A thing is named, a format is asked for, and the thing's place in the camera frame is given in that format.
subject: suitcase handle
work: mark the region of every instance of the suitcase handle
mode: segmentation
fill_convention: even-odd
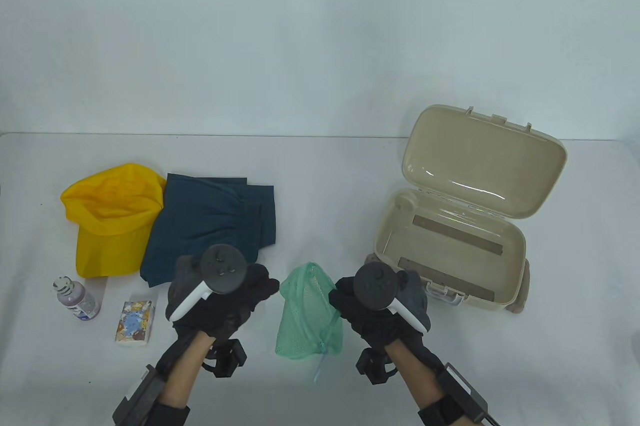
[[[424,290],[432,298],[435,298],[436,300],[444,301],[446,304],[451,306],[461,305],[465,299],[464,295],[460,293],[453,292],[453,295],[450,294],[449,289],[446,286],[444,287],[444,290],[441,291],[441,289],[432,286],[432,282],[430,281],[427,282],[427,284],[424,287]]]

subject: beige suitcase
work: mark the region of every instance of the beige suitcase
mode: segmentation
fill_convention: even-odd
[[[508,218],[544,203],[567,152],[560,141],[502,116],[434,105],[409,137],[398,191],[375,255],[417,271],[427,294],[451,305],[520,312],[529,289],[524,235]]]

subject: gloved hand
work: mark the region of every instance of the gloved hand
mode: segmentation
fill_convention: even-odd
[[[230,294],[211,294],[173,324],[178,336],[203,331],[216,342],[224,342],[251,316],[258,303],[278,292],[280,282],[269,278],[261,264],[247,267],[240,288]]]
[[[385,352],[385,346],[400,339],[423,364],[433,371],[441,371],[444,368],[441,360],[434,353],[425,348],[422,333],[415,330],[399,314],[391,311],[373,311],[359,302],[354,294],[354,277],[346,276],[335,284],[333,291],[329,293],[329,303],[340,312],[352,330],[358,333],[375,351]]]
[[[341,278],[335,284],[335,288],[329,293],[329,303],[350,323],[351,328],[379,353],[383,353],[385,346],[403,335],[414,332],[422,336],[402,316],[392,314],[387,309],[372,311],[362,305],[354,295],[353,276]]]

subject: bottle cap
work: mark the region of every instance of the bottle cap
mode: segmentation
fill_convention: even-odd
[[[53,287],[58,294],[67,296],[71,294],[71,290],[74,288],[74,283],[68,276],[60,276],[53,282]]]

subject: bottle label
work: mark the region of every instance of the bottle label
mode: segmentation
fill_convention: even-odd
[[[84,300],[80,301],[75,306],[66,307],[66,309],[70,310],[76,318],[82,321],[89,321],[96,317],[98,314],[98,305],[96,304],[96,300],[91,296],[88,292],[84,296]]]

